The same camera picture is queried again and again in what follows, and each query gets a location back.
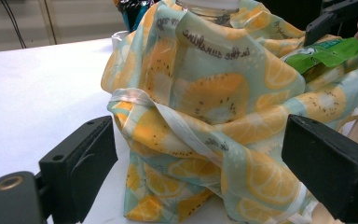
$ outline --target black cable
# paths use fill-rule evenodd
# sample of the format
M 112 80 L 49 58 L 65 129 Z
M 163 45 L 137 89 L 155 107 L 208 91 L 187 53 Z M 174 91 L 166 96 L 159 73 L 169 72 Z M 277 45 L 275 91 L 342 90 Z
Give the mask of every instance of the black cable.
M 6 10 L 6 12 L 7 12 L 7 15 L 10 17 L 11 23 L 13 24 L 14 30 L 16 31 L 16 34 L 17 34 L 17 37 L 18 37 L 19 40 L 20 40 L 21 47 L 22 47 L 23 49 L 26 49 L 27 47 L 25 46 L 25 42 L 24 42 L 24 40 L 22 39 L 22 36 L 21 36 L 20 30 L 19 30 L 19 26 L 18 26 L 18 24 L 17 24 L 16 18 L 14 17 L 14 14 L 13 14 L 13 12 L 11 11 L 11 8 L 10 8 L 10 6 L 8 5 L 7 0 L 1 0 L 1 3 L 2 3 L 2 5 L 4 5 L 5 10 Z

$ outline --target white tabletop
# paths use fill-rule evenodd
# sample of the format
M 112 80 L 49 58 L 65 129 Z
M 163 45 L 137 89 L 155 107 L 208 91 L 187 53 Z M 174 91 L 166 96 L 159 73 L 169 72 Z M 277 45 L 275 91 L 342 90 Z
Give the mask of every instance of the white tabletop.
M 38 162 L 88 120 L 111 115 L 100 86 L 113 50 L 110 38 L 0 52 L 0 176 L 39 172 Z M 118 161 L 85 223 L 135 223 L 123 217 L 129 149 L 115 126 Z M 224 223 L 212 197 L 185 223 Z

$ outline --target fruit print fabric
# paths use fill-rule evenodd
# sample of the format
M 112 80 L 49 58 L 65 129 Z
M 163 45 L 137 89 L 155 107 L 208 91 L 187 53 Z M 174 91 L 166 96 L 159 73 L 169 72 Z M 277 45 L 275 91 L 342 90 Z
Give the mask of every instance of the fruit print fabric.
M 240 223 L 293 221 L 313 204 L 282 162 L 286 119 L 339 130 L 358 106 L 357 65 L 303 78 L 279 59 L 302 31 L 250 0 L 231 23 L 160 1 L 109 59 L 107 108 L 131 149 L 125 217 L 180 222 L 214 194 Z

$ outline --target glass jar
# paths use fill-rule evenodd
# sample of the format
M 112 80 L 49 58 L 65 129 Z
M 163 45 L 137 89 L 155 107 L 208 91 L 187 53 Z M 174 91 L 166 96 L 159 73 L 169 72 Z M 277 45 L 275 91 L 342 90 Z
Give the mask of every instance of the glass jar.
M 231 27 L 230 15 L 238 12 L 240 0 L 176 0 L 176 4 L 183 11 L 190 11 L 215 24 Z

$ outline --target jar lid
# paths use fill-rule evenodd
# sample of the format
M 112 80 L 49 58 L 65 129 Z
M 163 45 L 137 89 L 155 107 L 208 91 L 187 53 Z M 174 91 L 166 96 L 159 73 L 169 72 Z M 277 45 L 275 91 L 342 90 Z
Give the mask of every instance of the jar lid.
M 237 10 L 240 0 L 179 0 L 182 5 L 213 9 Z

